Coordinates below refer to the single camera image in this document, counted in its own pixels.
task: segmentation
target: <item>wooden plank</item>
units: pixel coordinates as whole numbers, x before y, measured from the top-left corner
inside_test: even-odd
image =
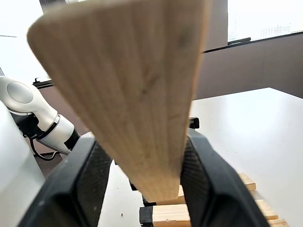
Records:
[[[154,206],[152,212],[154,227],[190,227],[186,204]]]
[[[203,0],[103,0],[49,10],[28,43],[148,201],[175,199],[195,92]]]
[[[179,186],[179,193],[176,199],[157,202],[157,205],[174,205],[174,204],[186,204],[183,188],[181,185]]]
[[[276,212],[274,212],[274,210],[264,200],[256,200],[256,204],[259,206],[267,220],[278,219]]]
[[[241,180],[245,184],[246,188],[250,192],[254,191],[257,188],[256,183],[254,183],[245,173],[240,173],[239,177],[241,178]],[[179,186],[179,193],[178,193],[178,197],[176,199],[157,202],[157,205],[174,205],[174,204],[186,204],[183,188],[181,185]]]
[[[264,214],[265,218],[271,221],[269,224],[274,227],[284,225],[284,222],[282,222],[280,219],[279,221],[273,221],[274,219],[278,219],[278,215],[266,202],[263,200],[257,200],[256,203]],[[153,206],[152,223],[154,227],[190,227],[190,217],[186,204]]]
[[[241,180],[244,182],[246,188],[249,191],[253,191],[256,190],[256,183],[253,182],[245,173],[239,173],[239,177],[241,178]]]
[[[284,219],[269,220],[268,223],[271,227],[289,227]]]

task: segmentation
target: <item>gray wall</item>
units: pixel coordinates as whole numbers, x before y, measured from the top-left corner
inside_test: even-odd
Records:
[[[205,53],[196,99],[264,87],[303,98],[303,35]]]

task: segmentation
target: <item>stacked wooden pieces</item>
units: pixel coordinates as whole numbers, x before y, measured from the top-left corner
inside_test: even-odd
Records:
[[[270,208],[264,200],[257,202],[260,210],[272,227],[287,227],[283,219],[278,219],[278,215]],[[190,217],[186,204],[154,206],[152,212],[152,223],[154,227],[190,227]]]
[[[245,184],[246,188],[252,192],[256,189],[256,183],[254,183],[246,174],[241,173],[239,174],[239,177]],[[168,201],[158,201],[157,205],[173,205],[173,204],[185,204],[185,198],[184,198],[184,192],[183,188],[180,185],[179,186],[179,193],[178,193],[178,198],[174,200],[168,200]]]
[[[257,187],[246,175],[239,174],[240,178],[251,192]],[[284,219],[279,219],[276,212],[264,201],[255,200],[264,217],[271,227],[289,227]],[[179,188],[179,197],[176,200],[157,202],[152,207],[152,224],[154,227],[190,227],[190,217],[184,199],[183,189]]]

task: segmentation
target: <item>windowsill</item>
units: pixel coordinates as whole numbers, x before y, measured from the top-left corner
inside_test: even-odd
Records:
[[[202,51],[201,53],[209,53],[209,52],[224,50],[224,49],[235,47],[235,46],[241,46],[241,45],[246,45],[246,44],[253,44],[253,43],[263,42],[263,41],[267,41],[267,40],[271,40],[271,39],[278,39],[278,38],[284,38],[284,37],[288,37],[288,36],[301,35],[301,34],[303,34],[303,31],[301,31],[301,32],[294,32],[294,33],[290,33],[290,34],[286,34],[286,35],[273,36],[273,37],[266,38],[266,39],[252,40],[252,41],[248,41],[248,42],[244,42],[244,43],[231,44],[231,45],[228,45],[228,46],[223,46],[223,47],[218,47],[218,48],[207,50],[207,51]]]

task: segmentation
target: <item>wood grain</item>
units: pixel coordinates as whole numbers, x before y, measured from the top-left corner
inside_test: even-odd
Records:
[[[90,0],[50,10],[28,43],[148,201],[178,196],[205,0]]]
[[[256,183],[253,182],[245,173],[239,173],[239,177],[241,178],[241,180],[244,182],[246,188],[249,191],[253,191],[256,190]]]
[[[245,173],[240,173],[239,177],[241,178],[241,180],[245,184],[246,188],[250,192],[254,191],[257,188],[256,183],[253,182]],[[178,197],[176,199],[157,202],[157,205],[174,205],[174,204],[186,204],[183,188],[181,185],[179,186],[179,193],[178,193]]]
[[[289,227],[284,219],[269,220],[268,223],[271,227]]]
[[[278,219],[276,212],[274,212],[274,210],[264,200],[256,200],[256,204],[259,206],[267,220]]]
[[[257,200],[256,203],[271,226],[280,227],[279,225],[285,224],[280,219],[279,221],[273,221],[278,219],[278,215],[265,201]],[[153,206],[152,223],[154,227],[191,226],[186,204]]]

